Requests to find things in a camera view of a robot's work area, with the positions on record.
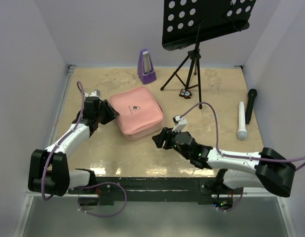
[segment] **pink bag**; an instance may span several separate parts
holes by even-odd
[[[110,104],[120,114],[117,122],[128,141],[162,129],[162,109],[144,86],[112,96]]]

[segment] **black music stand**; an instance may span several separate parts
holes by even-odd
[[[188,52],[187,57],[160,90],[164,90],[165,86],[176,76],[184,86],[179,96],[190,99],[192,93],[189,90],[198,87],[201,102],[200,42],[248,29],[248,20],[255,2],[256,0],[165,0],[163,48],[172,51],[192,44],[195,44],[195,47],[194,50]],[[177,72],[188,59],[191,59],[191,65],[187,82],[184,83]],[[197,84],[190,86],[194,67]]]

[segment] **white microphone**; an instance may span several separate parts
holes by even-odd
[[[246,130],[246,118],[245,118],[245,105],[243,102],[239,103],[239,111],[238,111],[238,138],[240,140],[245,140],[247,138],[247,130]]]

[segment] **robotic arm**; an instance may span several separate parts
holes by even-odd
[[[85,94],[82,118],[77,124],[79,114],[80,112],[78,112],[69,130],[55,143],[59,144],[59,141],[62,141],[53,152],[48,164],[52,165],[52,169],[47,171],[45,177],[46,194],[63,196],[68,189],[96,183],[95,174],[91,170],[76,169],[69,171],[67,158],[73,154],[81,143],[92,136],[99,123],[107,124],[117,118],[119,113],[110,106],[107,100],[102,101],[100,99],[100,91],[94,90],[90,95]],[[55,144],[44,150],[35,150],[32,153],[28,180],[30,191],[41,192],[44,166]]]
[[[229,158],[224,154],[250,158],[285,159],[271,148],[262,152],[238,153],[221,151],[199,144],[188,132],[182,132],[187,120],[173,118],[174,128],[164,127],[159,135],[152,137],[158,148],[174,149],[195,167],[220,169],[213,189],[230,191],[242,187],[265,188],[270,193],[289,197],[296,167],[291,163],[275,163],[245,158]]]

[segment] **wooden tabletop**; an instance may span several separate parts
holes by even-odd
[[[164,112],[164,126],[173,127],[172,117],[183,114],[198,102],[197,87],[193,88],[191,99],[179,97],[182,84],[174,77],[164,91],[160,87],[171,76],[174,68],[157,68],[157,80],[145,85]],[[181,69],[179,76],[186,81],[188,69]],[[101,91],[101,99],[108,99],[117,93],[142,86],[136,68],[76,68],[63,113],[57,122],[57,138],[66,132],[76,118],[80,108],[81,94],[76,82],[81,81],[85,92]],[[191,85],[197,83],[194,76]],[[261,141],[254,113],[247,125],[248,138],[237,138],[238,105],[246,106],[247,87],[241,69],[201,69],[202,100],[210,103],[218,116],[220,149],[237,152],[261,151]],[[198,143],[215,146],[215,121],[212,111],[206,105],[196,107],[185,117],[188,131]],[[152,136],[155,132],[137,141],[127,141],[116,121],[99,125],[98,130],[85,141],[69,158],[69,168],[93,170],[97,176],[121,177],[213,177],[215,172],[198,169],[174,150],[157,149]]]

